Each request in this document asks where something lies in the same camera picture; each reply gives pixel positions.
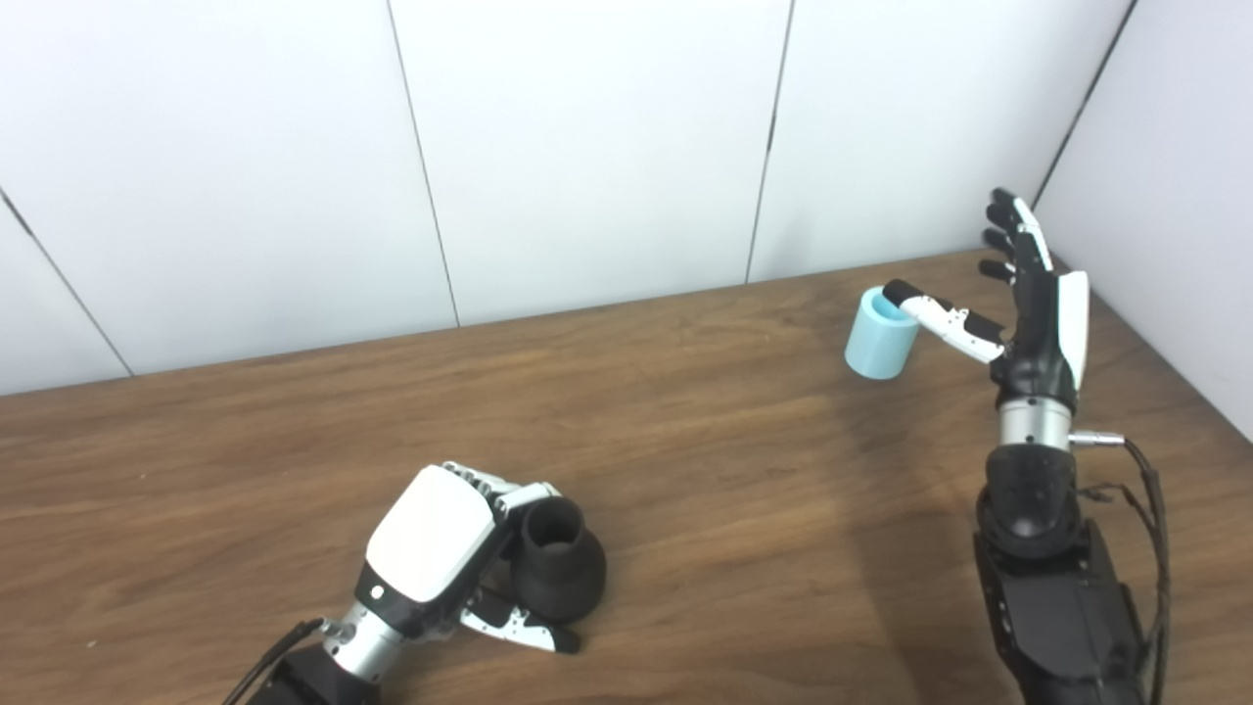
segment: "wood grain surface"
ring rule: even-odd
[[[461,631],[386,702],[1011,704],[970,550],[986,371],[920,334],[842,349],[898,274],[1010,321],[975,253],[0,399],[0,701],[216,704],[296,621],[340,616],[424,466],[553,482],[609,552],[579,656]],[[1253,447],[1105,306],[1079,426],[1164,476],[1168,702],[1253,701]],[[1119,451],[1085,481],[1134,481]],[[1088,506],[1152,612],[1134,515]]]

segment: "light blue cup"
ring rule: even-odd
[[[848,333],[845,361],[863,378],[892,379],[905,369],[917,334],[918,322],[885,298],[882,286],[868,288]]]

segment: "cable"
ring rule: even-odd
[[[1144,493],[1149,498],[1149,511],[1153,513],[1157,525],[1154,552],[1158,555],[1158,614],[1154,617],[1157,632],[1157,654],[1153,661],[1153,696],[1150,705],[1160,705],[1162,695],[1165,690],[1167,680],[1167,652],[1170,649],[1170,545],[1167,536],[1167,507],[1162,496],[1162,477],[1158,471],[1149,465],[1149,460],[1140,452],[1140,448],[1128,441],[1124,445],[1126,452],[1140,467],[1140,480],[1144,482]]]
[[[1143,675],[1149,659],[1153,659],[1153,685],[1149,705],[1160,705],[1165,691],[1167,652],[1170,647],[1170,546],[1167,538],[1165,501],[1162,496],[1162,478],[1153,466],[1149,465],[1149,460],[1140,452],[1140,448],[1121,437],[1118,437],[1118,441],[1116,446],[1125,448],[1140,468],[1140,481],[1144,483],[1144,493],[1149,500],[1148,510],[1135,497],[1135,493],[1123,483],[1094,485],[1080,490],[1079,495],[1098,502],[1113,502],[1113,498],[1103,495],[1101,491],[1119,491],[1123,500],[1139,515],[1140,522],[1144,523],[1144,528],[1149,533],[1149,541],[1153,543],[1153,553],[1158,563],[1158,609],[1153,616],[1153,626],[1149,627],[1149,634],[1145,637],[1146,649],[1140,656],[1136,671]],[[1101,445],[1114,446],[1115,443]]]
[[[239,702],[239,699],[243,697],[243,694],[247,692],[249,687],[252,687],[252,682],[257,680],[257,676],[266,672],[266,670],[273,666],[276,661],[282,659],[283,654],[291,651],[293,646],[320,630],[323,624],[326,624],[326,619],[318,617],[307,622],[299,622],[292,627],[292,631],[287,632],[282,639],[276,641],[274,645],[269,647],[269,651],[266,651],[261,660],[257,661],[257,665],[253,666],[252,670],[249,670],[239,681],[239,685],[231,691],[231,695],[227,695],[227,699],[222,701],[222,705],[236,705]]]

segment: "robotic hand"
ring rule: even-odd
[[[510,561],[516,604],[480,585]],[[400,651],[456,626],[546,651],[575,654],[561,625],[599,604],[605,553],[583,513],[548,483],[517,486],[457,463],[429,466],[380,522],[340,621],[297,625],[224,705],[274,661],[251,705],[378,705],[378,682]],[[288,652],[315,631],[322,644]]]
[[[986,363],[999,388],[1000,446],[986,462],[976,502],[975,560],[997,651],[1027,705],[1143,705],[1141,674],[1154,650],[1160,702],[1169,640],[1169,566],[1157,472],[1118,435],[1073,432],[1088,349],[1088,274],[1059,274],[1026,203],[992,192],[985,242],[1007,262],[984,259],[985,275],[1014,292],[1017,326],[893,279],[883,296],[966,356]],[[1140,466],[1145,511],[1125,486],[1076,488],[1071,446],[1123,446]],[[1118,581],[1095,522],[1079,498],[1121,491],[1149,530],[1158,556],[1158,611],[1145,636],[1130,591]]]

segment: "black vase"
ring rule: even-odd
[[[564,625],[588,615],[605,592],[605,550],[564,497],[536,502],[523,520],[523,552],[510,566],[517,604]]]

